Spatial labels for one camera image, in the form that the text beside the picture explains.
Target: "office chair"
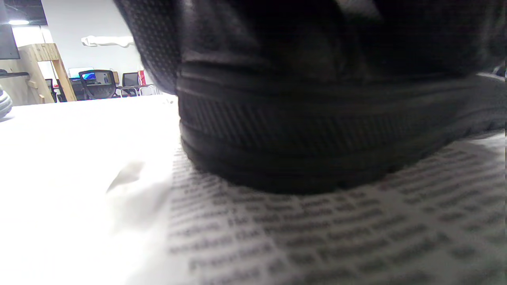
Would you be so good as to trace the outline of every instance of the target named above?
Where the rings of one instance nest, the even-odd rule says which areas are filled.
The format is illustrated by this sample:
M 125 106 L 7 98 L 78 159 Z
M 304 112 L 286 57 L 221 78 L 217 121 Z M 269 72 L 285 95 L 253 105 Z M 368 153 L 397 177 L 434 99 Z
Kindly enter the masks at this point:
M 49 88 L 49 92 L 51 93 L 51 97 L 53 97 L 53 101 L 58 102 L 58 100 L 56 99 L 55 89 L 53 88 L 53 79 L 44 79 L 44 80 L 46 80 L 46 85 Z
M 79 72 L 79 78 L 85 94 L 91 99 L 107 99 L 116 94 L 116 82 L 111 70 L 87 70 Z
M 60 80 L 56 80 L 56 84 L 58 85 L 58 90 L 60 90 L 60 102 L 67 102 L 67 97 L 65 97 L 65 92 L 63 91 L 62 85 L 60 84 Z
M 65 95 L 63 95 L 63 90 L 60 86 L 60 81 L 58 79 L 56 80 L 56 82 L 58 83 L 58 89 L 60 90 L 60 94 L 56 94 L 55 88 L 53 86 L 53 79 L 45 79 L 45 80 L 46 80 L 46 85 L 48 85 L 49 91 L 51 92 L 51 96 L 53 97 L 53 100 L 55 101 L 55 103 L 67 102 Z
M 122 75 L 122 86 L 132 86 L 130 89 L 122 89 L 123 92 L 127 93 L 128 96 L 138 96 L 139 94 L 139 74 L 137 72 L 123 73 Z

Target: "rubber sole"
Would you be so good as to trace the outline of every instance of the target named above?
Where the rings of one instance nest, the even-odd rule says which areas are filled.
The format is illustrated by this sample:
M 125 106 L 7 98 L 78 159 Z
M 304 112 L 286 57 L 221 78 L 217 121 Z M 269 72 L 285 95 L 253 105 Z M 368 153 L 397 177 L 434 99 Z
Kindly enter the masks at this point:
M 5 117 L 12 109 L 12 100 L 2 89 L 0 89 L 0 119 Z
M 507 125 L 505 81 L 489 76 L 325 86 L 184 66 L 177 89 L 193 163 L 281 194 L 372 182 Z

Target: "black mesh fabric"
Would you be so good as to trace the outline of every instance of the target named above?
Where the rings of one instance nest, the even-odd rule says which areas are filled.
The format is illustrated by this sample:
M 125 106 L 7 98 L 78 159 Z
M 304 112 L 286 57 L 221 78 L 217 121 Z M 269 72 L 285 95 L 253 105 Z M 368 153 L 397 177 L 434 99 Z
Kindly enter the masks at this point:
M 176 7 L 171 0 L 115 0 L 135 40 L 144 67 L 164 92 L 176 94 L 181 63 Z

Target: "black sneaker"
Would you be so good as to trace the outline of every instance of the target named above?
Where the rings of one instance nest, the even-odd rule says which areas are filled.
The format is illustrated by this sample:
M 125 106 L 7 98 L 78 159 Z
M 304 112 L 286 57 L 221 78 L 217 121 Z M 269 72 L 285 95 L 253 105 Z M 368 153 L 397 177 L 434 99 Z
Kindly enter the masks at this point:
M 0 119 L 5 117 L 12 109 L 11 98 L 0 88 Z
M 333 0 L 116 2 L 144 66 L 179 97 L 188 157 L 238 184 L 278 193 L 356 186 L 468 134 L 505 129 L 505 81 L 476 75 L 505 58 L 497 0 L 466 0 L 455 12 L 426 1 L 413 10 L 431 7 L 435 17 L 427 34 L 412 19 L 416 41 L 372 5 L 342 13 Z M 415 47 L 457 31 L 459 9 L 473 9 L 464 15 L 477 26 L 465 42 Z

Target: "white paper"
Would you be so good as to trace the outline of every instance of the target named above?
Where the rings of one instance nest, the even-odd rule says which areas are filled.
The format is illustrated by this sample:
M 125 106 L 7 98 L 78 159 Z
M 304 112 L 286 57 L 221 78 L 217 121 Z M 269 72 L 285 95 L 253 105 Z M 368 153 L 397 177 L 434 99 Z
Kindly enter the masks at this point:
M 107 191 L 114 283 L 506 284 L 504 132 L 312 196 L 198 172 L 178 140 Z

